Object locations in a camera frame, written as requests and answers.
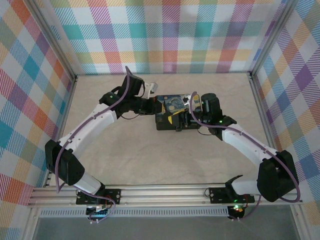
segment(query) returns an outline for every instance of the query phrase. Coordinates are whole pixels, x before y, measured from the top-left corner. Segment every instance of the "metal grate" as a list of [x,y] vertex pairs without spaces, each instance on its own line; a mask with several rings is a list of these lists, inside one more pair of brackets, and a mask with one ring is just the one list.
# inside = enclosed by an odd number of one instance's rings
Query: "metal grate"
[[[111,217],[225,217],[228,207],[117,207]],[[85,208],[43,208],[40,218],[85,217]]]
[[200,217],[227,216],[228,208],[219,207],[126,207],[118,208],[113,217]]
[[43,208],[40,212],[40,218],[79,218],[86,216],[86,208]]

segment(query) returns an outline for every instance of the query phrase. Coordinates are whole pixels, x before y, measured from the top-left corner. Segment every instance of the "plaid wall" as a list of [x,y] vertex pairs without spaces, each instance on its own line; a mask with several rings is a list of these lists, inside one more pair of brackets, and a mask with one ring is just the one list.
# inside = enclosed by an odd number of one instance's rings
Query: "plaid wall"
[[247,72],[287,0],[37,0],[78,74]]
[[300,0],[258,73],[279,150],[293,154],[311,228],[320,236],[320,0]]
[[14,240],[45,173],[71,80],[22,0],[0,0],[0,239]]

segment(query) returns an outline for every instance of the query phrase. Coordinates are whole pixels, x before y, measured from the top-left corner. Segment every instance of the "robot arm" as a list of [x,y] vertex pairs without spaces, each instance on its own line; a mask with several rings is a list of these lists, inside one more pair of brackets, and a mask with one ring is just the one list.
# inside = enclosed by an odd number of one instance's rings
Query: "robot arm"
[[[215,94],[207,93],[202,95],[201,107],[199,103],[197,109],[194,110],[190,101],[191,95],[172,95],[174,96],[171,96],[172,99],[178,99],[178,101],[170,102],[170,106],[175,106],[179,102],[178,111],[172,114],[165,112],[161,118],[158,118],[157,114],[166,109],[165,100],[168,99],[169,95],[157,96],[160,99],[161,97],[164,99],[164,107],[161,104],[159,105],[157,97],[150,98],[150,94],[156,91],[158,85],[156,83],[145,84],[141,78],[132,74],[129,75],[128,91],[125,97],[122,97],[127,87],[128,84],[125,78],[122,86],[116,87],[111,92],[103,95],[99,100],[99,104],[79,126],[57,142],[50,140],[45,145],[47,168],[53,173],[55,172],[58,154],[65,146],[61,154],[61,161],[58,164],[58,176],[68,185],[74,185],[89,194],[106,196],[105,185],[88,174],[78,159],[85,148],[107,126],[114,123],[123,113],[133,111],[140,115],[156,114],[156,123],[160,119],[161,123],[171,124],[171,127],[164,125],[162,129],[157,127],[158,130],[175,129],[176,131],[181,131],[182,129],[198,129],[203,123],[207,124],[206,126],[208,127],[217,126],[209,128],[212,135],[234,146],[257,167],[257,171],[252,174],[248,176],[239,175],[225,183],[230,201],[245,194],[261,194],[266,200],[274,202],[295,188],[295,184],[288,175],[287,170],[270,156],[272,154],[277,159],[280,159],[298,182],[291,154],[287,151],[278,152],[264,145],[246,133],[231,117],[223,115],[219,99]],[[138,96],[141,88],[143,88],[143,94]],[[114,106],[120,98],[123,98],[123,100]],[[183,110],[183,108],[181,110],[180,102],[182,102],[182,106],[189,107],[186,107],[186,110]],[[96,198],[95,201],[97,204],[101,204],[104,200]]]
[[[150,94],[155,93],[158,85],[154,82],[144,83],[141,78],[130,72],[128,76],[129,84],[125,78],[122,86],[103,95],[99,104],[73,131],[57,142],[49,140],[46,143],[47,168],[54,173],[57,159],[59,159],[58,176],[68,185],[73,185],[89,194],[104,196],[105,185],[87,173],[79,162],[82,153],[107,126],[114,123],[123,113],[134,111],[141,115],[154,114],[153,99],[150,99]],[[124,95],[127,87],[128,91],[123,100],[114,106]],[[137,96],[141,89],[143,89],[142,96]]]

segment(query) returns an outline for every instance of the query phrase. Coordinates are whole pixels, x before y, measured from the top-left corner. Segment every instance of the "enclosure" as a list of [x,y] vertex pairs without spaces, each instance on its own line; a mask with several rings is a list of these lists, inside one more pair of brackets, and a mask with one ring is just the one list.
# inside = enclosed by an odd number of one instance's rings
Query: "enclosure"
[[[0,0],[0,239],[85,238],[80,229],[115,239],[237,239],[229,228],[248,239],[318,239],[319,13],[318,0]],[[158,131],[155,116],[140,115],[119,118],[79,159],[122,191],[111,218],[86,224],[74,188],[55,193],[45,144],[119,86],[125,66],[158,84],[154,96],[215,93],[223,114],[292,154],[301,201],[262,199],[248,220],[228,221],[227,205],[204,192],[255,166],[214,136]]]

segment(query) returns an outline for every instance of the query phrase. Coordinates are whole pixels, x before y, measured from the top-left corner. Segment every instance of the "white floor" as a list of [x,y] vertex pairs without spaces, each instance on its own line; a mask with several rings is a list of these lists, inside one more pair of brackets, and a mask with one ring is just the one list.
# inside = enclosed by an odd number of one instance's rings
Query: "white floor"
[[[215,93],[225,115],[234,118],[258,140],[267,143],[251,88],[244,73],[140,75],[157,82],[157,95]],[[75,128],[101,96],[123,75],[80,76],[64,134]],[[207,133],[204,127],[201,132]],[[232,146],[196,130],[157,131],[155,116],[120,118],[107,127],[80,158],[86,171],[109,184],[224,183],[248,174],[254,165]]]

